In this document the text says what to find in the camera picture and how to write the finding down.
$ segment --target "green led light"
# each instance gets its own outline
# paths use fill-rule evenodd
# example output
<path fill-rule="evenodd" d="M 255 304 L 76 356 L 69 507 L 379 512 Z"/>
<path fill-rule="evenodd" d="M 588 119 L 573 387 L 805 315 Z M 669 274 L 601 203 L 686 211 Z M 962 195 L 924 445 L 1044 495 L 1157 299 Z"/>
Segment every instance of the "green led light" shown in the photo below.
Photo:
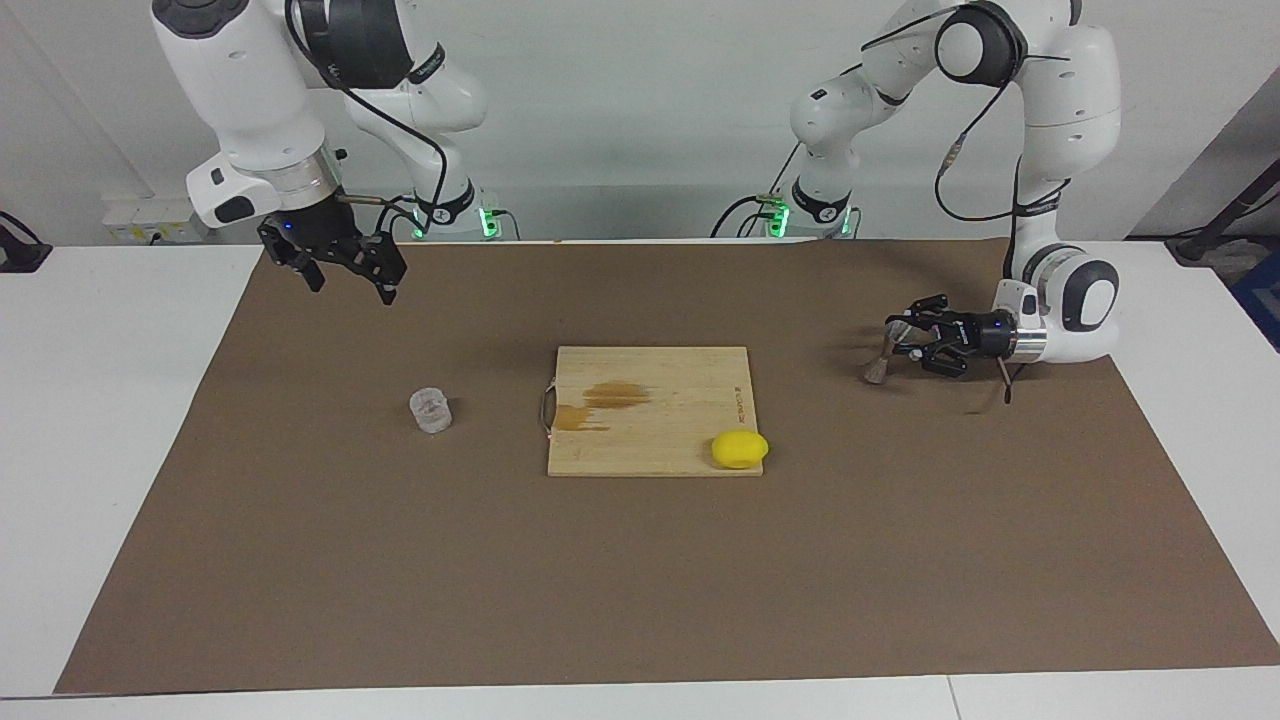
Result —
<path fill-rule="evenodd" d="M 498 237 L 498 233 L 502 231 L 502 227 L 498 225 L 498 220 L 494 219 L 493 213 L 485 210 L 484 208 L 480 208 L 479 210 L 480 210 L 480 227 L 484 229 L 484 238 L 493 240 Z"/>
<path fill-rule="evenodd" d="M 791 208 L 785 204 L 780 204 L 778 209 L 773 213 L 773 219 L 769 220 L 769 234 L 773 237 L 783 237 L 787 234 L 787 223 L 791 220 Z"/>

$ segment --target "black cable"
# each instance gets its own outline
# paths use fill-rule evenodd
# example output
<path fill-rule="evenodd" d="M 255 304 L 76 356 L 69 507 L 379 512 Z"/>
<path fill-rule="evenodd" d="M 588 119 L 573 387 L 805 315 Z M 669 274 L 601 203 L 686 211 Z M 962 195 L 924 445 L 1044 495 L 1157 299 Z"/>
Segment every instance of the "black cable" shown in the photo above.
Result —
<path fill-rule="evenodd" d="M 401 195 L 399 197 L 393 197 L 390 200 L 383 197 L 380 197 L 379 200 L 383 201 L 383 211 L 378 214 L 378 223 L 374 225 L 374 233 L 383 232 L 383 225 L 387 224 L 387 217 L 390 215 L 392 211 L 396 210 L 401 213 L 406 211 L 403 208 L 399 206 L 399 202 L 410 202 L 413 199 L 410 197 L 408 195 Z"/>
<path fill-rule="evenodd" d="M 863 229 L 863 209 L 861 208 L 850 208 L 849 211 L 850 213 L 858 213 L 858 224 L 854 225 L 854 237 L 851 237 L 849 240 L 858 240 L 858 233 L 861 232 L 861 229 Z"/>
<path fill-rule="evenodd" d="M 722 227 L 724 227 L 724 222 L 728 220 L 728 217 L 733 214 L 733 210 L 737 210 L 739 208 L 741 208 L 744 205 L 750 205 L 751 202 L 755 202 L 755 201 L 756 201 L 756 196 L 748 195 L 746 197 L 744 197 L 741 200 L 737 200 L 732 205 L 730 205 L 728 209 L 724 210 L 724 214 L 721 215 L 721 219 L 716 220 L 716 227 L 712 228 L 710 237 L 716 237 L 717 234 L 719 234 L 719 229 Z"/>
<path fill-rule="evenodd" d="M 5 220 L 8 220 L 8 222 L 9 222 L 9 224 L 10 224 L 10 225 L 13 225 L 13 227 L 18 228 L 19 231 L 22 231 L 22 232 L 23 232 L 23 233 L 24 233 L 24 234 L 26 234 L 27 237 L 29 237 L 29 238 L 32 240 L 32 242 L 35 242 L 36 245 L 46 245 L 46 246 L 49 245 L 47 242 L 45 242 L 45 241 L 40 240 L 40 236 L 37 236 L 37 234 L 36 234 L 36 233 L 35 233 L 35 232 L 33 232 L 33 231 L 32 231 L 31 228 L 28 228 L 28 227 L 26 225 L 26 223 L 23 223 L 23 222 L 22 222 L 22 220 L 19 220 L 18 218 L 14 218 L 14 217 L 13 217 L 13 215 L 10 215 L 9 213 L 5 213 L 4 210 L 0 210 L 0 218 L 4 218 Z"/>
<path fill-rule="evenodd" d="M 1276 192 L 1275 195 L 1272 195 L 1267 200 L 1265 200 L 1265 201 L 1254 205 L 1253 208 L 1249 208 L 1244 213 L 1240 213 L 1240 217 L 1236 218 L 1235 222 L 1240 222 L 1244 218 L 1248 218 L 1249 215 L 1253 215 L 1256 213 L 1260 213 L 1260 211 L 1265 210 L 1267 208 L 1267 205 L 1271 205 L 1276 200 L 1280 200 L 1280 192 Z M 1180 240 L 1180 238 L 1184 238 L 1184 237 L 1192 237 L 1193 234 L 1197 234 L 1197 233 L 1202 232 L 1207 227 L 1208 225 L 1201 225 L 1198 228 L 1187 229 L 1187 231 L 1178 232 L 1178 233 L 1174 233 L 1174 234 L 1160 234 L 1160 236 L 1151 236 L 1151 237 L 1160 237 L 1160 238 L 1165 238 L 1165 240 Z"/>
<path fill-rule="evenodd" d="M 516 227 L 516 242 L 524 242 L 524 237 L 520 236 L 520 220 L 516 219 L 516 214 L 511 210 L 494 210 L 495 217 L 511 218 L 511 224 Z"/>
<path fill-rule="evenodd" d="M 393 229 L 396 228 L 396 220 L 399 220 L 399 219 L 403 218 L 403 219 L 408 220 L 411 225 L 413 225 L 413 229 L 416 229 L 417 232 L 422 233 L 424 237 L 426 236 L 426 229 L 428 228 L 422 223 L 420 223 L 417 220 L 417 218 L 413 217 L 412 213 L 410 213 L 408 210 L 401 208 L 399 205 L 396 205 L 394 202 L 388 202 L 387 205 L 383 206 L 383 215 L 380 215 L 378 218 L 378 224 L 374 228 L 375 233 L 379 233 L 379 232 L 383 231 L 383 222 L 385 220 L 385 215 L 390 214 L 390 213 L 394 213 L 396 217 L 392 218 L 392 224 L 390 224 L 390 227 L 387 228 L 388 232 L 392 232 L 394 234 Z"/>
<path fill-rule="evenodd" d="M 1023 375 L 1023 370 L 1025 370 L 1027 368 L 1030 368 L 1030 365 L 1025 364 L 1019 366 L 1018 372 L 1015 372 L 1012 375 L 1009 377 L 1009 383 L 1005 386 L 1005 405 L 1014 404 L 1014 383 L 1018 382 L 1018 378 Z"/>
<path fill-rule="evenodd" d="M 1244 192 L 1231 200 L 1226 208 L 1222 208 L 1196 237 L 1174 245 L 1174 256 L 1184 265 L 1196 263 L 1202 260 L 1210 250 L 1229 242 L 1229 240 L 1224 240 L 1222 237 L 1226 234 L 1226 231 L 1245 213 L 1254 210 L 1262 202 L 1262 199 L 1277 184 L 1280 184 L 1280 160 L 1271 163 L 1266 170 L 1262 170 L 1262 174 L 1254 178 L 1244 188 Z"/>
<path fill-rule="evenodd" d="M 959 9 L 960 9 L 960 6 L 946 8 L 946 9 L 938 10 L 936 13 L 929 13 L 928 15 L 924 15 L 923 18 L 914 19 L 914 20 L 906 23 L 905 26 L 895 29 L 893 32 L 886 32 L 884 35 L 882 35 L 882 36 L 879 36 L 879 37 L 877 37 L 877 38 L 867 42 L 867 45 L 863 45 L 863 53 L 865 53 L 865 51 L 870 50 L 872 47 L 874 47 L 874 46 L 884 42 L 886 40 L 892 40 L 892 38 L 902 35 L 904 32 L 911 29 L 913 27 L 915 27 L 918 24 L 924 24 L 924 23 L 932 20 L 933 18 L 940 18 L 942 15 L 947 15 L 947 14 L 955 13 Z"/>
<path fill-rule="evenodd" d="M 787 169 L 791 167 L 791 163 L 796 159 L 796 152 L 799 152 L 799 151 L 800 151 L 800 143 L 796 142 L 795 147 L 791 149 L 791 154 L 787 155 L 787 161 L 783 163 L 782 164 L 782 169 L 778 170 L 778 177 L 773 178 L 773 184 L 769 186 L 769 195 L 773 195 L 773 193 L 776 193 L 776 192 L 778 192 L 781 190 L 782 177 L 787 174 Z M 750 218 L 748 218 L 749 220 L 751 220 L 751 227 L 748 228 L 746 234 L 753 234 L 755 232 L 755 223 L 762 217 L 765 217 L 765 218 L 769 217 L 769 215 L 764 215 L 764 202 L 760 202 L 760 206 L 755 210 L 755 215 L 751 215 Z M 737 237 L 742 237 L 741 229 L 739 231 Z"/>
<path fill-rule="evenodd" d="M 344 82 L 342 82 L 340 79 L 333 77 L 329 73 L 328 68 L 321 67 L 320 63 L 315 59 L 315 55 L 312 55 L 311 51 L 307 50 L 306 44 L 302 41 L 302 36 L 298 35 L 298 27 L 297 27 L 297 23 L 294 22 L 294 19 L 293 19 L 293 8 L 294 8 L 296 4 L 297 4 L 297 0 L 284 0 L 284 24 L 288 27 L 288 29 L 289 29 L 289 37 L 293 38 L 293 45 L 298 49 L 298 53 L 301 53 L 302 56 L 306 58 L 307 63 L 310 63 L 311 67 L 315 68 L 315 70 L 317 73 L 320 73 L 320 78 L 324 79 L 325 85 L 328 85 L 329 87 L 337 90 L 338 92 L 342 92 L 343 95 L 346 95 L 347 97 L 349 97 L 353 102 L 356 102 L 361 108 L 369 110 L 370 113 L 378 115 L 379 118 L 387 120 L 392 126 L 394 126 L 394 127 L 399 128 L 401 131 L 407 132 L 410 136 L 412 136 L 412 137 L 415 137 L 415 138 L 425 142 L 428 146 L 431 147 L 431 150 L 435 150 L 436 155 L 440 156 L 440 179 L 436 181 L 436 183 L 435 183 L 435 195 L 431 197 L 431 208 L 434 209 L 436 205 L 440 204 L 440 195 L 444 192 L 444 177 L 445 177 L 445 174 L 447 174 L 447 172 L 449 169 L 449 159 L 444 155 L 444 149 L 440 147 L 439 142 L 435 142 L 434 140 L 431 140 L 430 137 L 426 137 L 425 135 L 422 135 L 417 129 L 411 128 L 410 126 L 407 126 L 407 124 L 397 120 L 396 118 L 388 115 L 387 113 L 384 113 L 379 108 L 374 106 L 371 102 L 369 102 L 364 97 L 356 95 L 356 92 L 352 91 L 351 87 L 348 87 Z M 431 214 L 428 213 L 426 223 L 419 225 L 419 227 L 422 228 L 422 234 L 424 236 L 431 229 L 431 220 L 433 220 Z M 394 224 L 396 224 L 396 220 L 392 220 L 392 225 L 394 225 Z"/>
<path fill-rule="evenodd" d="M 742 237 L 744 233 L 745 234 L 750 234 L 750 232 L 753 232 L 755 229 L 755 223 L 756 222 L 759 222 L 759 220 L 772 220 L 772 219 L 773 219 L 773 215 L 769 214 L 769 213 L 756 213 L 756 214 L 746 218 L 745 220 L 742 220 L 742 224 L 737 227 L 737 234 L 733 236 L 733 237 Z M 751 231 L 746 229 L 746 224 L 748 223 L 751 224 Z"/>
<path fill-rule="evenodd" d="M 978 115 L 969 123 L 969 126 L 960 132 L 960 137 L 957 137 L 956 141 L 951 143 L 951 151 L 947 152 L 946 159 L 942 160 L 942 165 L 938 168 L 938 174 L 933 178 L 933 200 L 937 201 L 938 208 L 941 208 L 942 211 L 950 215 L 952 219 L 964 223 L 986 223 L 991 220 L 1002 220 L 1005 218 L 1012 217 L 1014 214 L 1012 210 L 1009 210 L 998 215 L 984 215 L 980 218 L 970 218 L 968 215 L 960 215 L 959 213 L 952 211 L 951 208 L 947 208 L 946 201 L 942 200 L 942 178 L 947 174 L 951 167 L 955 165 L 956 160 L 960 158 L 960 151 L 964 150 L 964 143 L 969 140 L 969 133 L 973 132 L 973 128 L 978 127 L 978 123 L 980 123 L 982 119 L 986 118 L 988 113 L 991 113 L 991 109 L 996 106 L 996 102 L 1000 101 L 1001 96 L 1005 95 L 1005 91 L 1009 90 L 1009 86 L 1012 85 L 1012 82 L 1014 82 L 1012 78 L 1006 79 L 1004 85 L 1001 85 L 1000 88 L 996 90 L 996 94 L 991 96 L 991 100 L 987 101 L 987 105 L 982 109 L 982 111 L 978 113 Z"/>

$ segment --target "stain on cutting board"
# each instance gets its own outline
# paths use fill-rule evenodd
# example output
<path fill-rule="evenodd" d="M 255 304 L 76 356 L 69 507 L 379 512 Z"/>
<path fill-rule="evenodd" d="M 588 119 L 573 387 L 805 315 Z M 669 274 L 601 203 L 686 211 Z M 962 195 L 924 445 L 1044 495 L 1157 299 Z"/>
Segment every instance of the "stain on cutting board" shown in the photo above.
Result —
<path fill-rule="evenodd" d="M 582 393 L 585 407 L 576 405 L 557 405 L 557 430 L 566 432 L 604 432 L 609 428 L 594 421 L 595 410 L 626 410 L 650 401 L 649 391 L 636 383 L 612 380 L 591 387 Z"/>

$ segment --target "cable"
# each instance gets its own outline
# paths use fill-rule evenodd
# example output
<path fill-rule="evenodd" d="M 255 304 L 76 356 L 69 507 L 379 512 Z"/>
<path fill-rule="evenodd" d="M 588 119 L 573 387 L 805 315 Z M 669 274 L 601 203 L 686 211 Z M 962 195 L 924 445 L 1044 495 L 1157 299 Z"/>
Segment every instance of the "cable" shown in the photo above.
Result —
<path fill-rule="evenodd" d="M 520 220 L 516 219 L 516 214 L 511 210 L 494 210 L 494 217 L 507 217 L 511 218 L 511 224 L 516 227 L 516 242 L 524 242 L 524 237 L 520 236 Z"/>
<path fill-rule="evenodd" d="M 756 200 L 758 200 L 758 197 L 755 195 L 748 195 L 746 197 L 744 197 L 741 200 L 737 200 L 732 205 L 730 205 L 728 209 L 724 210 L 724 214 L 721 215 L 721 219 L 716 220 L 716 227 L 712 228 L 710 237 L 716 237 L 717 234 L 719 234 L 719 229 L 722 227 L 724 227 L 724 222 L 728 220 L 728 217 L 733 214 L 733 210 L 737 210 L 739 208 L 741 208 L 744 205 L 750 205 L 751 202 L 755 202 Z"/>
<path fill-rule="evenodd" d="M 24 234 L 26 234 L 27 237 L 29 237 L 29 238 L 32 240 L 32 242 L 35 242 L 36 245 L 46 245 L 46 246 L 49 245 L 47 242 L 45 242 L 45 241 L 40 240 L 40 236 L 37 236 L 37 234 L 36 234 L 36 233 L 35 233 L 35 232 L 33 232 L 33 231 L 32 231 L 31 228 L 28 228 L 28 227 L 26 225 L 26 223 L 23 223 L 23 222 L 22 222 L 22 220 L 19 220 L 18 218 L 14 218 L 14 217 L 13 217 L 13 215 L 10 215 L 9 213 L 5 213 L 4 210 L 0 210 L 0 218 L 4 218 L 5 220 L 8 220 L 8 222 L 9 222 L 9 224 L 10 224 L 10 225 L 13 225 L 13 227 L 18 228 L 19 231 L 22 231 L 22 232 L 23 232 L 23 233 L 24 233 Z"/>
<path fill-rule="evenodd" d="M 403 208 L 398 205 L 399 202 L 410 202 L 413 199 L 408 195 L 401 195 L 399 197 L 393 197 L 390 200 L 385 199 L 380 200 L 383 201 L 383 211 L 378 214 L 378 223 L 374 225 L 374 233 L 379 233 L 383 231 L 383 225 L 387 224 L 387 217 L 390 215 L 393 211 L 397 210 L 401 213 L 406 211 Z"/>
<path fill-rule="evenodd" d="M 422 233 L 424 237 L 426 236 L 426 229 L 428 228 L 422 223 L 420 223 L 417 220 L 417 218 L 413 217 L 412 213 L 410 213 L 408 210 L 401 208 L 399 205 L 397 205 L 392 200 L 388 200 L 383 205 L 383 211 L 381 211 L 381 214 L 378 215 L 378 224 L 374 225 L 374 233 L 375 234 L 383 232 L 383 225 L 387 223 L 387 217 L 390 215 L 392 213 L 394 213 L 396 217 L 392 218 L 392 224 L 390 224 L 389 228 L 387 228 L 388 232 L 390 232 L 396 227 L 396 220 L 403 218 L 403 219 L 408 220 L 410 224 L 413 225 L 413 229 L 416 229 L 417 232 Z"/>
<path fill-rule="evenodd" d="M 1276 200 L 1280 200 L 1280 192 L 1276 192 L 1275 195 L 1272 195 L 1267 200 L 1265 200 L 1265 201 L 1254 205 L 1253 208 L 1249 208 L 1244 213 L 1240 213 L 1240 217 L 1236 218 L 1235 222 L 1243 220 L 1244 218 L 1248 218 L 1249 215 L 1253 215 L 1254 213 L 1260 213 L 1260 211 L 1265 210 L 1267 208 L 1267 205 L 1271 205 Z M 1174 234 L 1153 236 L 1153 237 L 1162 237 L 1162 238 L 1167 238 L 1167 240 L 1179 240 L 1179 238 L 1184 238 L 1184 237 L 1192 237 L 1193 234 L 1198 234 L 1198 233 L 1203 232 L 1204 228 L 1207 228 L 1207 227 L 1208 225 L 1201 225 L 1198 228 L 1185 229 L 1183 232 L 1178 232 L 1178 233 L 1174 233 Z"/>
<path fill-rule="evenodd" d="M 298 27 L 297 27 L 296 20 L 293 19 L 293 8 L 296 5 L 297 5 L 297 0 L 284 0 L 284 24 L 288 27 L 288 29 L 289 29 L 289 37 L 293 38 L 293 45 L 298 49 L 298 53 L 301 53 L 302 56 L 306 58 L 307 63 L 310 63 L 311 67 L 315 68 L 315 70 L 317 73 L 320 73 L 320 78 L 324 79 L 325 85 L 328 85 L 329 87 L 337 90 L 338 92 L 342 92 L 343 95 L 346 95 L 347 97 L 349 97 L 353 102 L 356 102 L 361 108 L 369 110 L 370 113 L 378 115 L 379 118 L 387 120 L 388 123 L 390 123 L 396 128 L 399 128 L 401 131 L 407 132 L 410 136 L 412 136 L 412 137 L 415 137 L 415 138 L 425 142 L 428 146 L 431 147 L 431 150 L 435 150 L 436 155 L 440 156 L 440 179 L 436 181 L 436 183 L 435 183 L 435 195 L 431 197 L 431 208 L 435 208 L 436 205 L 439 205 L 440 204 L 440 195 L 444 192 L 444 177 L 445 177 L 445 174 L 448 173 L 448 169 L 449 169 L 449 159 L 444 155 L 444 149 L 440 147 L 439 142 L 435 142 L 434 140 L 431 140 L 430 137 L 426 137 L 425 135 L 422 135 L 417 129 L 411 128 L 410 126 L 407 126 L 407 124 L 397 120 L 396 118 L 388 115 L 387 113 L 384 113 L 379 108 L 374 106 L 371 102 L 369 102 L 364 97 L 356 95 L 356 92 L 353 90 L 351 90 L 351 87 L 348 87 L 344 82 L 342 82 L 340 79 L 333 77 L 329 73 L 328 68 L 321 67 L 320 63 L 315 59 L 315 55 L 312 55 L 311 51 L 307 49 L 306 44 L 302 42 L 302 36 L 298 35 Z M 424 236 L 431 229 L 431 220 L 433 220 L 430 213 L 428 213 L 426 215 L 428 215 L 426 217 L 426 223 L 419 225 L 419 227 L 422 228 L 422 234 Z M 392 225 L 394 225 L 394 224 L 396 224 L 396 220 L 392 220 Z"/>
<path fill-rule="evenodd" d="M 861 232 L 861 229 L 863 229 L 863 209 L 861 208 L 850 208 L 849 211 L 850 211 L 850 214 L 858 213 L 858 224 L 854 225 L 854 237 L 851 237 L 849 240 L 858 240 L 858 233 Z"/>
<path fill-rule="evenodd" d="M 1007 213 L 1001 213 L 998 215 L 984 215 L 980 218 L 970 218 L 952 211 L 951 208 L 947 208 L 947 204 L 942 200 L 942 178 L 947 174 L 948 170 L 951 170 L 951 167 L 956 164 L 956 160 L 960 159 L 960 151 L 964 150 L 964 143 L 969 140 L 969 133 L 973 132 L 973 128 L 978 127 L 978 123 L 980 123 L 982 119 L 986 118 L 988 113 L 991 113 L 991 109 L 996 106 L 996 102 L 1000 101 L 1000 99 L 1005 95 L 1005 91 L 1009 90 L 1009 86 L 1012 85 L 1012 82 L 1014 82 L 1012 78 L 1006 79 L 1004 85 L 1001 85 L 1000 88 L 996 90 L 996 94 L 991 96 L 991 100 L 987 101 L 987 106 L 983 108 L 982 111 L 978 113 L 978 115 L 969 122 L 969 126 L 960 132 L 960 137 L 957 137 L 956 141 L 951 143 L 951 150 L 947 152 L 947 156 L 942 160 L 942 165 L 938 168 L 938 174 L 933 178 L 933 199 L 937 201 L 938 208 L 941 208 L 942 211 L 950 215 L 952 219 L 964 223 L 986 223 L 991 220 L 1002 220 L 1005 218 L 1012 217 L 1014 214 L 1012 210 L 1009 210 Z"/>
<path fill-rule="evenodd" d="M 1014 383 L 1018 382 L 1018 378 L 1023 377 L 1023 372 L 1027 370 L 1027 368 L 1030 368 L 1030 365 L 1021 365 L 1018 368 L 1018 372 L 1010 375 L 1004 359 L 1000 360 L 1000 372 L 1005 375 L 1005 405 L 1014 404 Z"/>
<path fill-rule="evenodd" d="M 933 18 L 941 18 L 942 15 L 948 15 L 951 13 L 955 13 L 959 9 L 960 9 L 960 5 L 957 5 L 955 8 L 945 8 L 942 10 L 936 12 L 936 13 L 929 13 L 928 15 L 924 15 L 923 18 L 914 19 L 914 20 L 906 23 L 905 26 L 895 29 L 893 32 L 887 32 L 887 33 L 884 33 L 884 35 L 882 35 L 882 36 L 879 36 L 879 37 L 869 41 L 867 45 L 863 45 L 863 53 L 870 50 L 872 47 L 876 47 L 877 45 L 882 45 L 882 44 L 890 41 L 890 40 L 892 40 L 892 38 L 902 35 L 904 32 L 911 29 L 913 27 L 915 27 L 918 24 L 924 24 L 924 23 L 932 20 Z"/>
<path fill-rule="evenodd" d="M 783 163 L 782 164 L 782 169 L 778 170 L 778 177 L 773 178 L 773 184 L 769 186 L 769 195 L 773 195 L 773 193 L 778 192 L 778 190 L 781 190 L 782 177 L 787 174 L 787 169 L 791 167 L 791 163 L 796 159 L 796 152 L 799 152 L 799 151 L 800 151 L 800 142 L 796 142 L 795 147 L 791 149 L 791 154 L 787 155 L 787 161 Z M 765 218 L 769 217 L 769 215 L 764 215 L 764 202 L 760 202 L 760 206 L 755 210 L 755 215 L 751 215 L 750 218 L 748 218 L 749 220 L 751 220 L 751 227 L 748 228 L 746 234 L 753 234 L 755 232 L 755 223 L 762 217 L 765 217 Z M 741 229 L 739 231 L 737 237 L 742 237 Z"/>
<path fill-rule="evenodd" d="M 742 220 L 742 224 L 737 227 L 737 234 L 733 236 L 733 237 L 742 237 L 744 233 L 750 234 L 749 231 L 746 229 L 746 224 L 748 223 L 751 223 L 751 228 L 754 231 L 755 229 L 755 223 L 758 220 L 771 220 L 771 219 L 773 219 L 773 215 L 771 215 L 769 213 L 756 213 L 756 214 L 746 218 L 745 220 Z"/>
<path fill-rule="evenodd" d="M 1044 60 L 1062 60 L 1066 63 L 1071 61 L 1070 58 L 1061 58 L 1057 55 L 1028 55 L 1028 58 L 1037 58 Z M 947 174 L 947 172 L 951 170 L 951 167 L 955 165 L 956 160 L 960 159 L 960 151 L 964 150 L 964 143 L 969 140 L 969 133 L 973 132 L 973 129 L 978 127 L 978 123 L 980 123 L 983 118 L 986 118 L 987 114 L 991 113 L 991 109 L 996 106 L 996 102 L 998 102 L 1000 99 L 1005 95 L 1005 91 L 1009 90 L 1009 86 L 1014 83 L 1014 77 L 1015 76 L 1011 74 L 1005 79 L 1005 82 L 1000 86 L 1000 88 L 996 90 L 996 94 L 991 96 L 991 100 L 987 101 L 987 105 L 982 109 L 982 111 L 978 113 L 978 115 L 969 123 L 969 126 L 964 128 L 960 136 L 956 137 L 956 141 L 951 143 L 951 150 L 947 152 L 947 156 L 942 160 L 942 165 L 938 168 L 938 174 L 933 178 L 933 200 L 938 204 L 938 208 L 941 208 L 942 211 L 946 213 L 951 219 L 960 220 L 963 223 L 988 223 L 992 220 L 1004 220 L 1005 218 L 1014 217 L 1012 210 L 1000 213 L 998 215 L 983 215 L 983 217 L 961 215 L 954 211 L 951 208 L 948 208 L 946 201 L 942 200 L 942 178 Z M 1016 184 L 1018 184 L 1018 174 L 1015 173 L 1014 186 L 1016 187 Z M 1062 181 L 1062 184 L 1057 186 L 1057 188 L 1050 191 L 1047 195 L 1036 200 L 1030 205 L 1039 205 L 1041 202 L 1044 202 L 1050 197 L 1053 197 L 1055 195 L 1066 190 L 1066 186 L 1069 184 L 1071 184 L 1071 178 Z"/>

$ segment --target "metal handle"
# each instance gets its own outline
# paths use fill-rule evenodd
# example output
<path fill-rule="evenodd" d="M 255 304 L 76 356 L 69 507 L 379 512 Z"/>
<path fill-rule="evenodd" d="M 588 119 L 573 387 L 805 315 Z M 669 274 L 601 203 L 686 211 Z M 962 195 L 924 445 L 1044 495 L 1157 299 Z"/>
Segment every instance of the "metal handle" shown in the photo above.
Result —
<path fill-rule="evenodd" d="M 552 423 L 556 421 L 554 415 L 552 415 L 550 420 L 547 419 L 547 398 L 550 397 L 552 393 L 554 392 L 556 392 L 556 378 L 553 377 L 552 382 L 547 384 L 547 389 L 543 391 L 543 405 L 539 409 L 538 414 L 538 419 L 543 424 L 543 430 L 547 433 L 547 439 L 552 439 Z"/>

